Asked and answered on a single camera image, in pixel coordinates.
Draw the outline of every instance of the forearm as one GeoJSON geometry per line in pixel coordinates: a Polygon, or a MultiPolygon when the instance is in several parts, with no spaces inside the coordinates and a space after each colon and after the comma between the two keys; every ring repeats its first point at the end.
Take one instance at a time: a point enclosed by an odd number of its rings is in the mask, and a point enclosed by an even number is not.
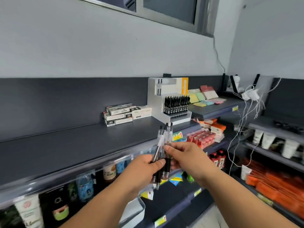
{"type": "Polygon", "coordinates": [[[230,228],[297,227],[220,170],[205,185],[230,228]]]}
{"type": "Polygon", "coordinates": [[[131,193],[124,191],[120,182],[114,181],[61,228],[116,228],[126,205],[132,199],[131,193]]]}

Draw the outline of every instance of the floor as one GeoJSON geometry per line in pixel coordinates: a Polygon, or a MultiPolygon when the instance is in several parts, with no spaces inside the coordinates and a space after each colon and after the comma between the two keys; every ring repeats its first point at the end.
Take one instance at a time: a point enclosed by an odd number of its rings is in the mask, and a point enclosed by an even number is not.
{"type": "Polygon", "coordinates": [[[211,205],[191,226],[191,228],[229,228],[215,204],[211,205]]]}

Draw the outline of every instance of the person's left hand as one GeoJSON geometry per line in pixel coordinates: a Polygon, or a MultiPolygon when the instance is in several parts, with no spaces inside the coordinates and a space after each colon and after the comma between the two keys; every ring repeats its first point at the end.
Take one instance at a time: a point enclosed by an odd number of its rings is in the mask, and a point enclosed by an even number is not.
{"type": "Polygon", "coordinates": [[[166,163],[164,159],[161,159],[149,164],[152,158],[151,154],[137,156],[115,180],[131,194],[133,199],[151,182],[153,174],[166,163]]]}

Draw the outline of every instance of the person's right hand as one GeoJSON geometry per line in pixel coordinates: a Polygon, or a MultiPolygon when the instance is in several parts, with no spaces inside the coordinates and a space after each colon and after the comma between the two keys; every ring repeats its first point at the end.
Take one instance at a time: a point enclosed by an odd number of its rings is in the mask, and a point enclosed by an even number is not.
{"type": "Polygon", "coordinates": [[[195,143],[173,142],[171,146],[165,145],[164,149],[173,157],[171,169],[185,170],[203,187],[206,187],[207,181],[216,177],[219,171],[219,168],[195,143]]]}

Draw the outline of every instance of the window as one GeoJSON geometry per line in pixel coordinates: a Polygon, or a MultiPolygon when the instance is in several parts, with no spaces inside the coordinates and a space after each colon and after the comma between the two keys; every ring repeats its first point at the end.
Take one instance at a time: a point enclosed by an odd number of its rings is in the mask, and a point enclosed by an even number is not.
{"type": "Polygon", "coordinates": [[[212,37],[219,0],[84,0],[212,37]]]}

